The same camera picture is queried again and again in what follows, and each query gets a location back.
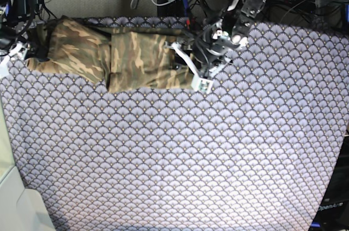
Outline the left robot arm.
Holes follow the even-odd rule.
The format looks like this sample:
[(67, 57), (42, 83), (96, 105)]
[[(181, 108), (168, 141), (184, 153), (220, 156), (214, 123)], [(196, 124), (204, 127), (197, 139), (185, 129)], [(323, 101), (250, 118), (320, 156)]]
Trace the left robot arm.
[(198, 33), (186, 32), (174, 46), (173, 69), (184, 66), (199, 77), (212, 78), (229, 63), (229, 50), (246, 47), (248, 35), (266, 0), (227, 0), (220, 10), (213, 10), (199, 0), (208, 13), (206, 27)]

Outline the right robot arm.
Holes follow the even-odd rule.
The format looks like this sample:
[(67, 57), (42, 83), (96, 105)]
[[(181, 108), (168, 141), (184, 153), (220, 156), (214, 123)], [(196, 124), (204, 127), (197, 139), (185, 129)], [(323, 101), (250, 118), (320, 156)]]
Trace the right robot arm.
[(39, 16), (44, 0), (1, 0), (1, 56), (14, 53), (24, 60), (48, 61), (48, 48), (41, 42), (32, 23)]

